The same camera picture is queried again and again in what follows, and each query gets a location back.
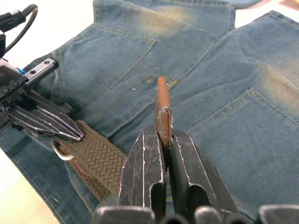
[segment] d-ring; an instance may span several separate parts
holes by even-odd
[[[50,144],[52,146],[52,148],[54,149],[54,151],[56,152],[56,154],[59,156],[60,159],[62,159],[63,161],[70,161],[72,159],[74,159],[73,155],[65,155],[61,153],[61,150],[59,148],[56,147],[54,141],[50,141]]]

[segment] jeans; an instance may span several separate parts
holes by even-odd
[[[271,11],[234,29],[216,0],[95,0],[94,23],[51,56],[60,67],[37,91],[129,154],[154,122],[167,77],[175,129],[219,169],[240,212],[299,203],[299,24]],[[88,223],[98,202],[42,140],[9,129],[1,148],[61,223]],[[171,210],[168,186],[167,210]]]

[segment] back pocket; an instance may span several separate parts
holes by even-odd
[[[188,134],[251,216],[263,204],[299,203],[298,129],[298,122],[250,89]]]
[[[91,25],[59,49],[56,95],[77,111],[84,108],[121,81],[154,43],[121,30]]]

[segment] black cable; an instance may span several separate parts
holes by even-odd
[[[26,17],[28,16],[30,13],[31,16],[30,16],[30,19],[29,21],[27,22],[27,24],[25,25],[24,29],[20,32],[20,34],[14,39],[14,41],[11,42],[11,44],[9,44],[6,49],[5,49],[5,53],[7,53],[11,48],[14,47],[14,45],[16,45],[17,42],[19,42],[19,40],[24,36],[24,34],[28,31],[28,29],[31,27],[33,21],[35,20],[36,18],[36,15],[37,15],[37,12],[38,12],[38,7],[37,5],[30,5],[28,6],[27,8],[25,8],[23,11],[22,11],[22,14]]]

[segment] blue denim jeans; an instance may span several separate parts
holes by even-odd
[[[299,203],[299,24],[269,12],[234,29],[235,10],[211,0],[95,0],[94,23],[51,56],[37,87],[128,154],[153,124],[157,78],[167,77],[174,128],[221,173],[241,213]],[[44,142],[10,129],[1,148],[61,223],[88,223],[98,202]],[[171,194],[167,191],[167,210]]]

